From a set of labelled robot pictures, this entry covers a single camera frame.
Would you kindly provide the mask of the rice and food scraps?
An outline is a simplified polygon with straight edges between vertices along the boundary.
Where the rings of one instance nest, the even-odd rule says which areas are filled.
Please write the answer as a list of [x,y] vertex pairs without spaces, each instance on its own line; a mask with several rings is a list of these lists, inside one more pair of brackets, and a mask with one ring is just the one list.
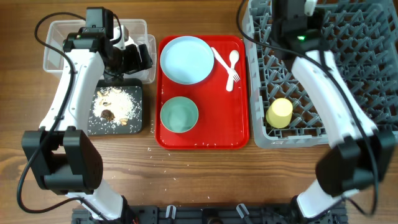
[[127,126],[139,117],[141,101],[121,88],[100,88],[93,100],[95,117],[115,125]]

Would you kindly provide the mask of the green bowl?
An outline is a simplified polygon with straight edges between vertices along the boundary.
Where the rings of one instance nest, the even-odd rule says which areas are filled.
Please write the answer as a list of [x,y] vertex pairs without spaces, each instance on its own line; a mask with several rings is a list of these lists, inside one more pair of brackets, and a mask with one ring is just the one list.
[[198,122],[197,105],[189,98],[177,96],[167,100],[160,110],[163,126],[173,133],[186,133]]

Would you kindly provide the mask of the yellow cup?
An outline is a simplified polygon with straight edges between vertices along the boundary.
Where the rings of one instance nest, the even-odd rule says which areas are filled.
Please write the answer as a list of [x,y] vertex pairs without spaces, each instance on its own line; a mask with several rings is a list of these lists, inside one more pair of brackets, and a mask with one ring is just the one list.
[[285,128],[290,124],[293,105],[286,98],[276,99],[266,112],[266,121],[273,128]]

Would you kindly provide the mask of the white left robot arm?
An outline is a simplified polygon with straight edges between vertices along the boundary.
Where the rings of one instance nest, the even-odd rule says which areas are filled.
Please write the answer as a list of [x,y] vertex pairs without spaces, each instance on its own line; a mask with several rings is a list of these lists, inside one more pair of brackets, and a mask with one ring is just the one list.
[[79,201],[93,218],[106,223],[135,223],[127,200],[103,179],[103,160],[88,138],[93,95],[103,74],[123,75],[151,68],[146,44],[126,37],[126,29],[82,28],[68,34],[61,55],[65,68],[49,112],[36,131],[26,131],[22,148],[28,163],[17,187],[21,209],[22,186],[31,170],[42,190]]

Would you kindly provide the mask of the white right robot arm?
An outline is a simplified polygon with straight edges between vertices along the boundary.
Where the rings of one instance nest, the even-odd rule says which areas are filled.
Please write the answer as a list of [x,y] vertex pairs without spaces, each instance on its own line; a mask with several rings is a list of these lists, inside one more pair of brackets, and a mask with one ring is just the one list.
[[309,95],[330,150],[317,163],[314,183],[294,199],[302,220],[312,221],[368,187],[378,189],[396,140],[359,107],[343,81],[322,34],[324,13],[315,1],[273,1],[270,42],[276,56]]

